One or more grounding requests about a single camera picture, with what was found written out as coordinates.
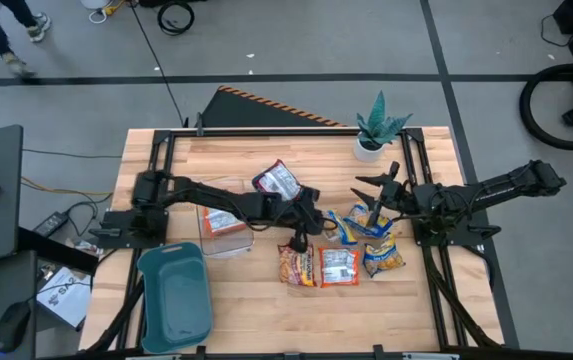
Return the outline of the blue yellow noodle packet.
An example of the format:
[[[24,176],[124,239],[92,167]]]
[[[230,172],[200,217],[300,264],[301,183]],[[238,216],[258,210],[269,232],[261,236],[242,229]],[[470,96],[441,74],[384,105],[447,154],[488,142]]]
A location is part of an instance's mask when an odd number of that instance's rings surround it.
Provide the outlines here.
[[[403,267],[405,261],[398,251],[394,235],[387,233],[377,246],[366,243],[362,264],[371,278],[378,273]]]
[[[323,234],[330,242],[343,246],[356,246],[357,239],[351,232],[350,227],[343,221],[342,216],[335,210],[327,210],[325,218],[330,225],[323,230]]]
[[[393,225],[393,220],[383,215],[378,215],[377,219],[370,225],[371,212],[367,205],[361,201],[353,205],[343,220],[359,235],[376,239],[385,237]]]

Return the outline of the orange noodle packet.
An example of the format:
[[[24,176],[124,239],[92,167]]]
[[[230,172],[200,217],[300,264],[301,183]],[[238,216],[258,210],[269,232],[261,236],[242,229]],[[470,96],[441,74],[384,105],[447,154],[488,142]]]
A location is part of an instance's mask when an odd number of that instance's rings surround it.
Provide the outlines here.
[[[347,248],[320,248],[321,287],[359,284],[359,252]]]
[[[240,231],[246,228],[246,224],[237,219],[233,214],[211,208],[203,209],[203,224],[210,237]]]

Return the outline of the clear plastic organizer bin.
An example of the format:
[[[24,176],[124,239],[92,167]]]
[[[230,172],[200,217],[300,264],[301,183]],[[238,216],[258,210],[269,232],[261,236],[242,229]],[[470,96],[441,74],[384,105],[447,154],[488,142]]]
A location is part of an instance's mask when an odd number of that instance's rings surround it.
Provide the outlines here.
[[[254,244],[254,235],[252,230],[246,225],[246,228],[240,231],[223,234],[216,237],[210,237],[203,224],[203,209],[208,208],[198,206],[196,208],[198,229],[200,234],[200,247],[206,257],[225,258],[235,256],[251,250]]]

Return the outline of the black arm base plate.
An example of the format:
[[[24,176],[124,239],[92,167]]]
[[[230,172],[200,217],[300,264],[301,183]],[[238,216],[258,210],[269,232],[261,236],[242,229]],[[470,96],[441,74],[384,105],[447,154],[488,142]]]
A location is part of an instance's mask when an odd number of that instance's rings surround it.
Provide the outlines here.
[[[427,225],[418,220],[412,221],[412,227],[415,241],[420,246],[481,245],[501,231],[496,225],[472,225],[468,221],[459,223],[454,230],[443,234],[432,232]]]
[[[90,243],[103,249],[148,249],[166,242],[168,213],[165,210],[109,211],[97,229],[90,229]]]

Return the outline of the large teal plastic bin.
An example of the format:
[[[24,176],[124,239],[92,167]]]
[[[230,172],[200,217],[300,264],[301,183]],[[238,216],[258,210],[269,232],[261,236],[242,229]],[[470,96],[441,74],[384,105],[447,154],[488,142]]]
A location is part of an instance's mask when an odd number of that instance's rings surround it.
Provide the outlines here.
[[[183,242],[146,252],[137,268],[144,283],[143,349],[162,354],[197,345],[213,328],[207,266],[199,246]]]

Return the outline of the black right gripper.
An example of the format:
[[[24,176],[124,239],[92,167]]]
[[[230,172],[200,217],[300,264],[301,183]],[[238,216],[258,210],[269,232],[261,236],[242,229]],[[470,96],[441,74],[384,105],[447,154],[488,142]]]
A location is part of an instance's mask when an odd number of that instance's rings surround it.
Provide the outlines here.
[[[380,215],[382,208],[398,211],[402,214],[405,210],[411,208],[410,206],[410,193],[406,190],[409,181],[399,183],[395,180],[398,174],[400,164],[393,161],[387,173],[382,173],[377,176],[356,176],[358,181],[376,186],[380,189],[378,197],[373,197],[360,190],[351,188],[351,191],[367,206],[372,206],[371,220],[369,224],[372,225]]]

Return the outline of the black aluminium table frame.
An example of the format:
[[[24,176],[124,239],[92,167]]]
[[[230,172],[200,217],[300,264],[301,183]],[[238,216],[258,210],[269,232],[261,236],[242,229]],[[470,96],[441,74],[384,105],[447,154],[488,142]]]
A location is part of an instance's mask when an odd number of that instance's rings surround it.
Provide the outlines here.
[[[357,197],[350,188],[376,195],[376,188],[355,180],[356,175],[385,172],[392,161],[402,164],[398,181],[407,178],[399,141],[387,145],[375,163],[353,155],[356,136],[350,128],[280,128],[180,130],[171,171],[194,181],[231,191],[253,190],[251,178],[281,159],[303,184],[321,191],[319,208],[346,214]],[[428,164],[435,182],[462,184],[455,146],[447,127],[422,129]],[[118,172],[112,208],[130,208],[138,172],[146,169],[154,139],[153,129],[128,132]],[[167,243],[199,244],[196,210],[191,204],[169,209]],[[302,287],[278,278],[278,244],[294,231],[272,228],[254,233],[251,250],[227,258],[206,259],[214,326],[204,341],[206,355],[242,353],[298,354],[373,353],[439,349],[434,315],[421,249],[408,221],[392,229],[406,265],[369,278],[360,264],[357,286]],[[460,247],[448,247],[460,301],[484,332],[507,344],[502,334],[484,261]],[[121,250],[100,265],[82,331],[80,349],[95,343],[124,302],[132,250]]]

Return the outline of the yellow red noodle packet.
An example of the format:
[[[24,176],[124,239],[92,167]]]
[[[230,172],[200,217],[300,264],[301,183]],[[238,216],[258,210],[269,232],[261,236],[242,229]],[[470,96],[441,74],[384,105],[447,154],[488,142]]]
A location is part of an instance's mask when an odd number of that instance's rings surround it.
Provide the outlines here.
[[[304,253],[299,253],[287,245],[278,247],[279,280],[298,286],[315,287],[314,249],[308,246]]]

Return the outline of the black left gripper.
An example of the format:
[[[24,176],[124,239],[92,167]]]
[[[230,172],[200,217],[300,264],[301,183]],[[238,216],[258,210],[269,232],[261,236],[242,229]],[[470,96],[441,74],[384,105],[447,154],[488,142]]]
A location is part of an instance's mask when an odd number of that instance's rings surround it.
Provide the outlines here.
[[[301,234],[295,232],[290,238],[288,246],[296,252],[307,251],[309,247],[308,235],[320,235],[324,231],[337,229],[337,221],[326,217],[321,210],[310,201],[293,201],[291,203],[291,227],[302,230]]]

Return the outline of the white printed booklet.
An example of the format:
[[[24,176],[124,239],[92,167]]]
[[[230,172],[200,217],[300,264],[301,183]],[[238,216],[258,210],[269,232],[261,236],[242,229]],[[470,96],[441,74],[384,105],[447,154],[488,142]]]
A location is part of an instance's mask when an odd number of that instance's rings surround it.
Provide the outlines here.
[[[79,330],[91,299],[90,275],[59,267],[46,276],[37,291],[36,302],[52,315]]]

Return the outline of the black ramp with orange stripes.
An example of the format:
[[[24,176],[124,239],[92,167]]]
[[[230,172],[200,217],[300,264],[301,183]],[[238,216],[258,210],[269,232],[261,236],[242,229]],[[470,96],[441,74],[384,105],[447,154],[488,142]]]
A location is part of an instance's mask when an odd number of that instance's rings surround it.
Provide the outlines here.
[[[336,120],[231,86],[219,86],[199,120],[203,127],[345,127]]]

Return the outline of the black computer mouse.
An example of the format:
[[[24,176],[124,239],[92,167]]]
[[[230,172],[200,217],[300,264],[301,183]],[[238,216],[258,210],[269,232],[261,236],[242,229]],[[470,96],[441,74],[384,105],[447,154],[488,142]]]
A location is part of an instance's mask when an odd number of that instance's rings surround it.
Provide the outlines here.
[[[15,351],[22,343],[31,308],[27,301],[11,304],[0,318],[0,353]]]

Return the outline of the red white noodle packet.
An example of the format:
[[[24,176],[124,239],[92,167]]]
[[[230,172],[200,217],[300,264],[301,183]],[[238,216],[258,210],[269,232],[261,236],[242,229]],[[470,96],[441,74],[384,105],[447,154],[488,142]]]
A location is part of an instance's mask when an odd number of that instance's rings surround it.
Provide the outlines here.
[[[259,192],[278,193],[284,201],[296,199],[302,191],[296,177],[280,159],[255,176],[252,185]]]

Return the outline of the snake plant in white pot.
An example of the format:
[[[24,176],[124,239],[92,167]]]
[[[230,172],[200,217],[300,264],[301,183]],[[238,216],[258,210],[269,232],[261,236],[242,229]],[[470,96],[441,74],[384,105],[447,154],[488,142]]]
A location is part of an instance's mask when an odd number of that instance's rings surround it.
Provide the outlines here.
[[[412,113],[404,116],[387,116],[385,96],[380,91],[367,119],[359,113],[356,114],[359,132],[354,148],[355,157],[368,163],[378,160],[385,145],[395,140],[412,116]]]

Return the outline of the black power adapter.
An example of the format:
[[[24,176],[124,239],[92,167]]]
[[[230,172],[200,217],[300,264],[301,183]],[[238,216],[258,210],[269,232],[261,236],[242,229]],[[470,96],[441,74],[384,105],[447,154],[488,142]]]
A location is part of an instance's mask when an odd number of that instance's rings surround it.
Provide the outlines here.
[[[45,238],[50,238],[69,221],[65,212],[53,212],[49,217],[37,225],[33,232]]]

